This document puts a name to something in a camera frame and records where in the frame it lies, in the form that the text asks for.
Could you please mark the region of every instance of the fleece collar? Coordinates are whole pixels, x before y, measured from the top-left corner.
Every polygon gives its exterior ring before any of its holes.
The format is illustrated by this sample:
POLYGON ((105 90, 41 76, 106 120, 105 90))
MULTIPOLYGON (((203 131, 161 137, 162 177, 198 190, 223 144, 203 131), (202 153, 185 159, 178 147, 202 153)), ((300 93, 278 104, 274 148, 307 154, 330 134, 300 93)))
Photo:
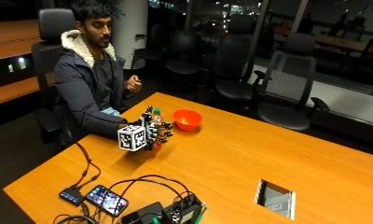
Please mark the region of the fleece collar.
MULTIPOLYGON (((74 53, 82 58, 87 67, 91 68, 94 65, 94 59, 87 51, 87 47, 82 41, 80 31, 70 30, 61 34, 62 47, 72 49, 74 53)), ((107 48, 103 49, 113 61, 115 61, 113 46, 109 44, 107 48)))

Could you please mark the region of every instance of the robotic hand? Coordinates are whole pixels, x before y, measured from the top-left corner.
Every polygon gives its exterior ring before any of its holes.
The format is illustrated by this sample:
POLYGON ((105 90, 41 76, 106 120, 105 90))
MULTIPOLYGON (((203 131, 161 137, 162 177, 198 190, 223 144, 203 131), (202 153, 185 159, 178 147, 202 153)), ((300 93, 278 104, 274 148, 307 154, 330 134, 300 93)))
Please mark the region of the robotic hand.
POLYGON ((145 113, 141 114, 139 119, 130 122, 129 125, 141 126, 145 129, 146 146, 145 150, 151 150, 154 145, 166 143, 166 138, 173 136, 170 130, 173 125, 169 122, 157 124, 151 119, 151 106, 146 107, 145 113))

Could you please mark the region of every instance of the wires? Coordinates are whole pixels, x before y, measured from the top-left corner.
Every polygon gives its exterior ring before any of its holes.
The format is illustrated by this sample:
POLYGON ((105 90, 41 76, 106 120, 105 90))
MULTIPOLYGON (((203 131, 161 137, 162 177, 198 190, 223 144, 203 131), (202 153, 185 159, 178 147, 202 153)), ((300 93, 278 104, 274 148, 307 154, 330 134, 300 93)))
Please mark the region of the wires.
MULTIPOLYGON (((56 218, 53 219, 53 223, 56 223, 54 221, 56 221, 57 217, 60 217, 60 216, 68 216, 68 215, 56 216, 56 218)), ((86 217, 86 216, 77 216, 77 215, 76 216, 68 216, 60 222, 57 222, 57 224, 64 224, 69 221, 80 221, 80 222, 86 221, 86 223, 89 223, 89 224, 98 224, 98 222, 93 218, 86 217)))
POLYGON ((155 217, 161 217, 162 214, 157 214, 157 213, 145 213, 143 215, 141 215, 135 220, 133 220, 131 222, 126 223, 126 224, 134 224, 135 222, 139 222, 139 220, 147 216, 147 215, 153 215, 155 217))
MULTIPOLYGON (((183 191, 182 193, 187 193, 187 200, 190 200, 189 195, 190 195, 191 192, 187 190, 186 186, 185 186, 181 182, 178 182, 177 180, 170 179, 170 178, 166 178, 166 177, 163 177, 163 176, 161 176, 161 175, 143 175, 143 176, 138 177, 137 179, 122 180, 122 181, 114 183, 114 184, 110 186, 110 188, 109 188, 107 190, 111 190, 111 188, 114 188, 114 187, 115 187, 118 184, 121 184, 121 183, 127 183, 127 182, 130 182, 129 185, 125 187, 125 189, 123 189, 121 195, 119 195, 121 198, 122 198, 125 192, 129 190, 129 188, 133 186, 133 184, 134 184, 135 182, 147 182, 147 183, 154 183, 154 184, 158 184, 158 185, 162 185, 163 187, 166 187, 166 188, 177 195, 175 198, 174 198, 174 201, 175 201, 177 199, 181 199, 181 194, 175 191, 174 188, 171 188, 169 185, 166 185, 166 184, 163 184, 163 183, 161 183, 161 182, 158 182, 158 181, 155 181, 155 180, 146 179, 147 177, 157 177, 157 178, 165 179, 165 180, 167 180, 167 181, 171 181, 171 182, 179 184, 179 185, 183 187, 183 189, 185 189, 185 191, 183 191)), ((119 206, 119 201, 117 201, 117 204, 115 204, 115 206, 114 206, 115 210, 119 209, 118 206, 119 206)), ((183 209, 183 204, 181 203, 179 206, 181 206, 181 207, 179 207, 179 210, 182 211, 182 209, 183 209)), ((97 210, 95 210, 95 213, 94 213, 93 216, 98 215, 101 211, 102 211, 102 202, 101 202, 99 206, 97 206, 97 210)))
POLYGON ((81 176, 81 178, 78 179, 78 181, 70 186, 70 189, 72 189, 72 190, 78 191, 78 190, 82 188, 82 186, 85 186, 87 183, 90 183, 91 181, 94 181, 94 180, 98 178, 98 176, 101 175, 101 169, 98 168, 98 166, 97 166, 94 163, 91 163, 91 160, 90 160, 89 157, 87 157, 87 153, 86 153, 86 151, 85 151, 84 146, 80 145, 80 143, 73 139, 72 133, 70 133, 69 130, 66 130, 66 133, 68 133, 69 138, 73 140, 76 146, 77 146, 78 149, 81 150, 81 152, 82 152, 82 154, 84 154, 84 157, 85 157, 85 160, 86 160, 86 168, 85 168, 85 170, 84 170, 84 172, 82 172, 82 176, 81 176), (89 168, 89 164, 98 170, 98 173, 97 173, 95 175, 93 175, 93 176, 90 177, 90 179, 89 179, 87 181, 85 181, 85 182, 78 186, 78 184, 81 183, 81 181, 84 180, 84 177, 85 177, 85 175, 86 175, 87 168, 89 168))

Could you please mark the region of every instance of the phone screen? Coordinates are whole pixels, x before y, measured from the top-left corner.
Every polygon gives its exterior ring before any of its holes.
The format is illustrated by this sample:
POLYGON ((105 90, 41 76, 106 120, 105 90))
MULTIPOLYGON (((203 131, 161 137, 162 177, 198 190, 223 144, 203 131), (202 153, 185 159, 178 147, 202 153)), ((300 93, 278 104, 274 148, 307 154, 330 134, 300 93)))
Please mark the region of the phone screen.
POLYGON ((87 192, 85 198, 95 206, 102 202, 102 210, 111 217, 117 217, 127 205, 127 201, 101 185, 87 192))

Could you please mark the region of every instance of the red bowl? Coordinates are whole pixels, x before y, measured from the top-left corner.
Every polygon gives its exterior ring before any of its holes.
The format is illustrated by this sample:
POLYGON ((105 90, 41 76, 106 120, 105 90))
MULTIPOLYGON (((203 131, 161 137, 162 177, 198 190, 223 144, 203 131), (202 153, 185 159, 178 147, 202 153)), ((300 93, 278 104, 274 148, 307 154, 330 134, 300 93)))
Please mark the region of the red bowl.
POLYGON ((201 122, 201 115, 191 109, 179 109, 173 114, 174 123, 182 131, 193 130, 201 122))

